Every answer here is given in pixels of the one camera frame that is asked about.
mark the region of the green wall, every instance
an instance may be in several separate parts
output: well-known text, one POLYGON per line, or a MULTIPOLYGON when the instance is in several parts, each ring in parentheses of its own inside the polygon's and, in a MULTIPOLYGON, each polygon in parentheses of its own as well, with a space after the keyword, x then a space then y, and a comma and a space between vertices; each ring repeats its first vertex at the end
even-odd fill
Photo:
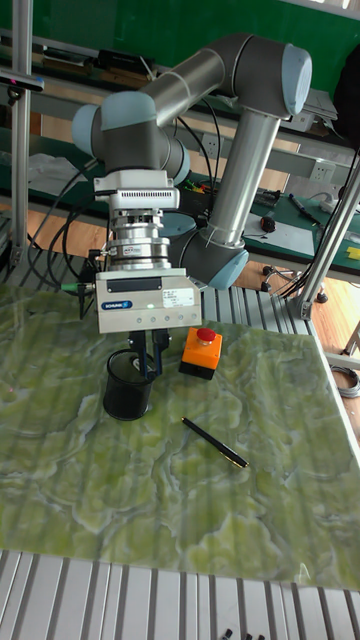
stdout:
MULTIPOLYGON (((11 0, 0 1, 0 27, 11 29, 11 0)), ((37 36, 143 54, 168 66, 235 31, 307 49, 312 86, 330 93, 360 43, 360 21, 280 0, 34 0, 37 36)))

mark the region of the green workbench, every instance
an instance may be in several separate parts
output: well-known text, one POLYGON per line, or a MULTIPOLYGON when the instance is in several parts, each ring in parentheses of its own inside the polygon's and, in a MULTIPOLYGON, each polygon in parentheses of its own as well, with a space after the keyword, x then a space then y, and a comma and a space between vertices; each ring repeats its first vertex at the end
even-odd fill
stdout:
MULTIPOLYGON (((0 150, 11 152, 11 131, 8 129, 0 128, 0 150)), ((46 153, 56 157, 66 157, 74 166, 77 168, 81 168, 84 166, 86 162, 89 161, 89 156, 80 151, 75 147, 75 145, 70 144, 68 142, 61 142, 59 140, 52 140, 50 138, 44 138, 41 136, 30 136, 30 155, 36 153, 46 153)), ((103 175, 104 167, 103 165, 98 165, 93 171, 87 173, 87 177, 89 181, 95 176, 103 175)), ((193 179, 201 179, 203 176, 198 174, 193 174, 193 179)), ((88 193, 91 193, 92 190, 92 182, 91 184, 85 182, 77 183, 67 194, 65 194, 64 198, 61 201, 61 208, 65 211, 68 211, 72 205, 74 205, 80 198, 85 196, 88 193)), ((11 169, 10 167, 6 167, 0 164, 0 197, 10 198, 11 197, 11 169)), ((30 206, 36 208, 36 206, 41 205, 42 207, 50 207, 54 201, 54 196, 49 194, 44 194, 39 191, 29 190, 29 203, 30 206)), ((300 201, 306 204, 307 209, 310 213, 314 215, 322 224, 326 224, 329 219, 328 214, 323 213, 319 207, 316 200, 306 200, 304 198, 299 198, 300 201)), ((197 202, 197 211, 199 202, 201 203, 201 196, 196 194, 197 202)), ((181 204, 181 209, 184 210, 185 203, 184 200, 181 204)), ((204 197, 204 209, 208 204, 208 198, 204 197)), ((189 214, 195 213, 194 207, 190 201, 189 203, 189 214)), ((252 206, 253 213, 264 216, 268 213, 269 208, 264 207, 263 205, 253 205, 252 206)), ((108 205, 105 203, 93 203, 86 211, 86 220, 91 221, 94 224, 102 224, 104 225, 104 221, 107 220, 108 217, 108 205)), ((283 222, 285 224, 290 224, 297 228, 302 229, 310 229, 313 232, 314 236, 314 247, 317 247, 317 227, 312 226, 312 222, 305 218, 296 207, 290 202, 287 196, 282 196, 280 201, 275 207, 275 221, 283 222)), ((360 233, 360 215, 355 215, 353 221, 350 225, 350 230, 360 233)), ((296 251, 290 251, 288 249, 283 249, 280 247, 265 245, 264 243, 258 242, 253 238, 246 238, 246 248, 251 254, 251 258, 257 260, 258 262, 266 262, 269 260, 272 264, 281 264, 285 262, 289 262, 288 266, 292 268, 294 264, 296 268, 299 266, 300 270, 303 265, 306 265, 310 261, 310 256, 305 256, 302 253, 296 251)), ((344 240, 340 248, 336 254, 335 260, 330 268, 329 275, 332 277, 338 277, 339 279, 352 280, 360 277, 360 263, 355 260, 350 260, 347 256, 346 249, 352 243, 348 240, 344 240)))
MULTIPOLYGON (((305 206, 306 209, 311 213, 314 218, 319 220, 321 224, 325 225, 329 220, 329 215, 324 213, 319 209, 318 201, 316 200, 307 200, 306 198, 298 198, 305 206)), ((270 211, 269 207, 264 207, 263 205, 253 205, 252 206, 253 213, 256 213, 259 216, 267 215, 270 211)), ((290 224, 294 227, 300 229, 309 229, 313 233, 314 238, 314 249, 316 250, 319 242, 318 242, 318 227, 313 226, 313 223, 308 218, 304 217, 300 211, 291 203, 289 198, 284 195, 280 198, 280 201, 275 207, 275 214, 273 216, 274 220, 277 222, 283 222, 284 224, 290 224)), ((349 226, 350 231, 354 231, 360 234, 360 215, 354 215, 353 220, 349 226)), ((306 257, 304 254, 299 253, 297 251, 291 251, 289 249, 283 249, 280 247, 275 247, 271 245, 264 245, 257 240, 246 238, 246 248, 251 254, 261 254, 264 257, 271 258, 272 261, 279 258, 282 261, 289 258, 289 263, 296 262, 299 264, 308 264, 310 261, 310 257, 306 257)), ((332 277, 339 277, 339 279, 351 280, 351 277, 360 275, 360 263, 357 260, 350 260, 348 258, 348 254, 346 249, 349 246, 355 246, 359 248, 359 245, 354 244, 350 240, 343 240, 339 250, 335 256, 335 259, 331 265, 329 275, 332 277)))

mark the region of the black pen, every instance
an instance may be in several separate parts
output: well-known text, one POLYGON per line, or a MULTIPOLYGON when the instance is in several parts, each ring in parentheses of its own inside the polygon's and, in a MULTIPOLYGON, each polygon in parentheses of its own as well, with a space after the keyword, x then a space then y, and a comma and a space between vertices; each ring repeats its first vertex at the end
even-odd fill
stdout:
POLYGON ((216 449, 220 451, 220 453, 222 453, 223 456, 225 456, 225 458, 230 460, 230 462, 233 462, 238 467, 248 466, 249 463, 246 462, 244 458, 241 458, 235 451, 227 447, 226 444, 222 444, 222 442, 219 442, 219 440, 216 440, 216 438, 213 438, 213 436, 211 436, 210 433, 207 433, 203 429, 200 429, 200 427, 194 424, 194 422, 191 422, 191 420, 188 420, 187 418, 181 418, 181 420, 183 421, 184 424, 186 424, 187 427, 190 427, 190 429, 195 431, 195 433, 197 433, 199 436, 201 436, 202 438, 210 442, 210 444, 212 444, 214 447, 216 447, 216 449))

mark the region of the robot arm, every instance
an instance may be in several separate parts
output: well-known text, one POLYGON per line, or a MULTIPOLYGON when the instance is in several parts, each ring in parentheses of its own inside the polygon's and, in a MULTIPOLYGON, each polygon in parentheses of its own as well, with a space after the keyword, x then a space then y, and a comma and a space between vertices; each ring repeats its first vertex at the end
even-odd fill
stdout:
MULTIPOLYGON (((247 215, 280 120, 301 111, 311 70, 311 58, 302 49, 233 34, 200 49, 139 92, 111 95, 101 108, 83 107, 74 119, 73 138, 84 151, 104 160, 108 179, 100 183, 101 189, 109 188, 109 182, 118 189, 122 184, 126 189, 166 189, 167 177, 174 184, 181 182, 190 163, 183 145, 169 139, 162 127, 215 89, 237 97, 243 113, 211 220, 190 239, 183 238, 170 255, 173 266, 186 267, 195 279, 224 289, 246 263, 241 235, 247 215), (134 170, 139 173, 125 176, 134 170), (166 171, 166 177, 160 178, 160 171, 166 171)), ((175 192, 166 200, 138 202, 138 209, 176 208, 175 192)))
POLYGON ((186 272, 218 289, 235 281, 248 257, 242 232, 280 120, 301 111, 311 70, 302 49, 234 34, 141 91, 78 111, 73 139, 105 162, 95 191, 109 201, 113 230, 109 271, 97 275, 101 332, 199 324, 200 294, 186 272), (214 90, 238 98, 242 115, 208 225, 181 236, 169 253, 169 240, 159 236, 162 212, 178 208, 175 185, 190 161, 163 127, 214 90))

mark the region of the screwdriver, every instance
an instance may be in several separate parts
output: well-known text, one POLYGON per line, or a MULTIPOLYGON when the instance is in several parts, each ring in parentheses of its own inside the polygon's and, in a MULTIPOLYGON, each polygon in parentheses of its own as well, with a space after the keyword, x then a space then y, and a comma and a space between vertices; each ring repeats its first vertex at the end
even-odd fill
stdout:
POLYGON ((295 207, 296 207, 297 209, 299 209, 299 211, 301 211, 301 213, 302 213, 304 216, 306 216, 307 218, 309 218, 309 220, 312 220, 312 221, 314 222, 314 224, 321 224, 321 223, 319 222, 319 220, 317 220, 316 218, 314 218, 314 216, 313 216, 311 213, 309 213, 308 211, 306 211, 306 209, 305 209, 304 205, 303 205, 303 204, 301 204, 301 202, 300 202, 297 198, 295 198, 295 196, 294 196, 294 194, 293 194, 293 193, 289 193, 289 198, 290 198, 291 202, 293 202, 293 203, 294 203, 295 207))

